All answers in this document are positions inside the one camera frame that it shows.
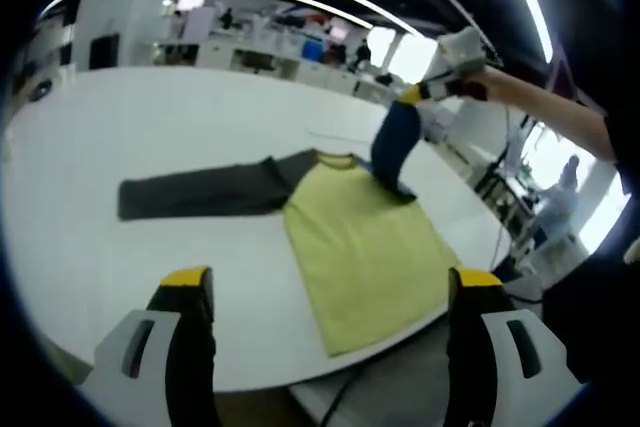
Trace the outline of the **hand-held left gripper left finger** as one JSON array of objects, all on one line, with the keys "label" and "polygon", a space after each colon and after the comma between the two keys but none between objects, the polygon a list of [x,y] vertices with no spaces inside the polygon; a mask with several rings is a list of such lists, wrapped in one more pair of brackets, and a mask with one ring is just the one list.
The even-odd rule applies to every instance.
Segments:
[{"label": "hand-held left gripper left finger", "polygon": [[211,268],[168,274],[98,344],[83,395],[114,426],[219,425],[213,322]]}]

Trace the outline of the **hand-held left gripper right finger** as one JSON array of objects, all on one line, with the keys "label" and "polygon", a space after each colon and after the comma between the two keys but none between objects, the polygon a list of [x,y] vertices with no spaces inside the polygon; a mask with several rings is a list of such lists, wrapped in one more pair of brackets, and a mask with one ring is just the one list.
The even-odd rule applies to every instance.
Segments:
[{"label": "hand-held left gripper right finger", "polygon": [[574,399],[566,348],[488,271],[449,270],[446,426],[546,426]]}]

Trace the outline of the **person's right hand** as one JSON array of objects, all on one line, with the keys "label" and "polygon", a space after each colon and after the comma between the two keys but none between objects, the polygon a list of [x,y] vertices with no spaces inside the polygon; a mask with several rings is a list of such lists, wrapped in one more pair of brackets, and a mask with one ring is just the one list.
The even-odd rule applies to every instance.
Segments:
[{"label": "person's right hand", "polygon": [[502,102],[504,100],[503,74],[492,67],[484,67],[465,77],[465,86],[478,100]]}]

